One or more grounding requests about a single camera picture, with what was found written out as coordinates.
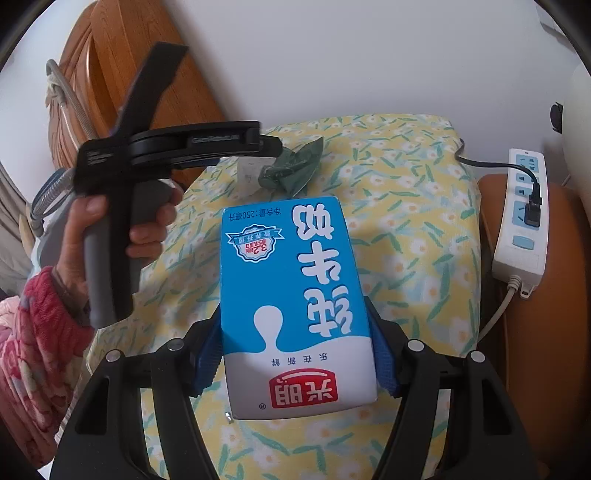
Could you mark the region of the person's left hand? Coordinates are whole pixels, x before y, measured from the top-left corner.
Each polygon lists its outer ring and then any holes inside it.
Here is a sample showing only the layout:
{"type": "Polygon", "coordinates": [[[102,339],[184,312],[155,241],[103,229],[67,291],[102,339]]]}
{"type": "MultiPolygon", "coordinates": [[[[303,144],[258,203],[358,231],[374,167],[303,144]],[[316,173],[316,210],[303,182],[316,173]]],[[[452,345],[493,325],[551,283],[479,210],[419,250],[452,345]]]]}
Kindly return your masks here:
{"type": "MultiPolygon", "coordinates": [[[[158,209],[154,221],[131,228],[130,244],[126,249],[129,258],[139,259],[146,266],[161,255],[166,227],[176,218],[175,208],[181,199],[182,191],[177,186],[173,187],[169,201],[158,209]]],[[[52,276],[62,302],[74,316],[81,313],[88,303],[84,232],[106,215],[107,207],[106,197],[100,195],[78,198],[69,210],[59,260],[52,276]]]]}

